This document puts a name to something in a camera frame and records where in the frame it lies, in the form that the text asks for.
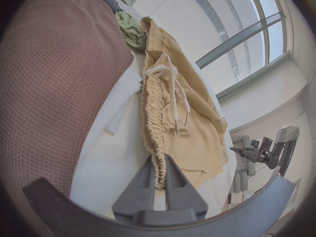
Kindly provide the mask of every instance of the brown knit garment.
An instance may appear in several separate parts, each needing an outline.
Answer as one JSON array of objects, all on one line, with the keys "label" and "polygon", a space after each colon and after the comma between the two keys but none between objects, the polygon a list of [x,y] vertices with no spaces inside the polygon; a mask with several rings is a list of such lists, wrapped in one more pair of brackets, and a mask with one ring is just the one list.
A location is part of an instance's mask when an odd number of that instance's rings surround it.
[{"label": "brown knit garment", "polygon": [[0,44],[0,176],[50,236],[22,187],[47,178],[69,195],[86,135],[133,56],[102,0],[28,0]]}]

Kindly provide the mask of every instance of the drawstring knot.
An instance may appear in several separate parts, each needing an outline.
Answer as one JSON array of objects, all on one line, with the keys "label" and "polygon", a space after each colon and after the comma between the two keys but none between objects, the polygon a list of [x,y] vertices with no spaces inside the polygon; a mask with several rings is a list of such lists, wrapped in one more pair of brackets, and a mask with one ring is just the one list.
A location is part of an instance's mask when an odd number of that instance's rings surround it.
[{"label": "drawstring knot", "polygon": [[178,70],[176,67],[174,67],[171,63],[169,55],[167,55],[167,65],[158,65],[156,67],[153,67],[152,69],[147,69],[145,71],[145,75],[149,76],[153,73],[156,73],[157,77],[160,77],[161,75],[168,75],[169,76],[169,81],[168,81],[168,86],[170,90],[170,105],[171,105],[171,110],[172,110],[172,116],[174,120],[174,124],[176,126],[176,132],[177,135],[179,135],[179,128],[178,128],[178,109],[176,105],[176,99],[179,101],[183,100],[184,105],[185,105],[185,110],[186,110],[186,119],[185,119],[185,125],[187,125],[188,118],[189,118],[189,112],[190,112],[190,105],[189,102],[186,98],[186,94],[180,85],[180,83],[177,80],[177,74]]}]

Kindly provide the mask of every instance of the dark gray cloth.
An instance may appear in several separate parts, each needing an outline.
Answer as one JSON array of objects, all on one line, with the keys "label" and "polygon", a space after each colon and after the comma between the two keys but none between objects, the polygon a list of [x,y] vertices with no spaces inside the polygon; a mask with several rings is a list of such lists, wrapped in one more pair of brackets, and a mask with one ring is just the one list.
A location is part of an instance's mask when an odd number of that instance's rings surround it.
[{"label": "dark gray cloth", "polygon": [[115,14],[118,11],[124,11],[119,6],[119,3],[115,0],[102,0],[103,2],[106,2],[108,6],[110,6],[111,10],[113,11],[113,14]]}]

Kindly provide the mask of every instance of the green cloth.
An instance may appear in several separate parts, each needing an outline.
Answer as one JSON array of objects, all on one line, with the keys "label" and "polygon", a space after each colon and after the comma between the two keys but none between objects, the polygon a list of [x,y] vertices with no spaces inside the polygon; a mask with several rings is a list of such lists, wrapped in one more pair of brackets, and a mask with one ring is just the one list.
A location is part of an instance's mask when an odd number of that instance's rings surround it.
[{"label": "green cloth", "polygon": [[125,11],[116,12],[115,17],[130,50],[145,53],[147,36],[136,19]]}]

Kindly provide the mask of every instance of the drawstring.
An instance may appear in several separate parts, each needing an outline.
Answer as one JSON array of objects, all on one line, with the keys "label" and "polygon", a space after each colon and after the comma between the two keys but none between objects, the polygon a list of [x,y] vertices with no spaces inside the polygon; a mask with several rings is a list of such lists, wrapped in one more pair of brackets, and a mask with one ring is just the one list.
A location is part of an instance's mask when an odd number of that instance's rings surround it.
[{"label": "drawstring", "polygon": [[187,122],[189,119],[190,105],[189,105],[189,102],[186,98],[186,95],[185,95],[183,88],[181,87],[181,85],[179,84],[179,82],[176,78],[176,76],[178,74],[178,70],[176,67],[174,67],[172,65],[169,55],[167,55],[167,58],[168,58],[167,66],[158,65],[152,69],[147,69],[145,71],[145,75],[149,76],[155,72],[158,72],[156,74],[157,77],[160,77],[161,75],[168,75],[169,76],[168,86],[169,86],[169,90],[170,90],[170,105],[171,105],[174,124],[176,126],[176,132],[177,132],[177,135],[179,135],[179,128],[178,128],[179,117],[178,117],[178,110],[177,110],[177,105],[176,105],[176,98],[178,100],[184,101],[185,110],[186,110],[185,125],[187,125]]}]

